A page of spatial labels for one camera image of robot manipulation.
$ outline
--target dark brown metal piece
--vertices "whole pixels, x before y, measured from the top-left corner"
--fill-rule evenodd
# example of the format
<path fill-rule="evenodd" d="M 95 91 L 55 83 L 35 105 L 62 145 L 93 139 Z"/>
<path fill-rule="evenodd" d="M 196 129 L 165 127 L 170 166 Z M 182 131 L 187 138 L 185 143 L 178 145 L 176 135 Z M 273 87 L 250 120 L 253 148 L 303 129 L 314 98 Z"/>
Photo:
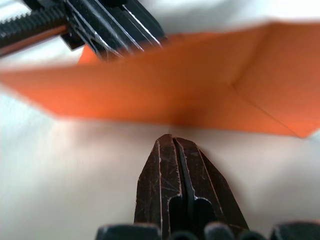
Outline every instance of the dark brown metal piece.
<path fill-rule="evenodd" d="M 201 240 L 215 221 L 235 236 L 248 229 L 227 181 L 198 146 L 163 135 L 139 177 L 134 222 L 158 225 L 162 239 L 189 231 Z"/>

